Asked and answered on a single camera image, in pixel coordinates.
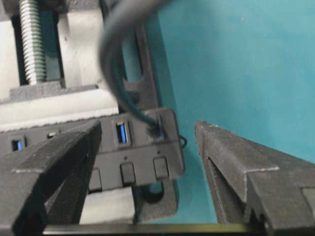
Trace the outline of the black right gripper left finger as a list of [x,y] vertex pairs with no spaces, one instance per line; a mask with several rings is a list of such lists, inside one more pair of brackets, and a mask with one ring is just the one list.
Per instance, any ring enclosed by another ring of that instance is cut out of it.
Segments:
[[31,236],[48,224],[78,224],[101,135],[94,120],[1,157],[1,235]]

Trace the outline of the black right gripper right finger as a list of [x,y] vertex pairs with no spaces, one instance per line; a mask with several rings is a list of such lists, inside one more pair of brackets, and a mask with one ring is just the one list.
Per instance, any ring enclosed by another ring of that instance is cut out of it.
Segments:
[[315,165],[206,121],[194,126],[217,221],[271,236],[315,233]]

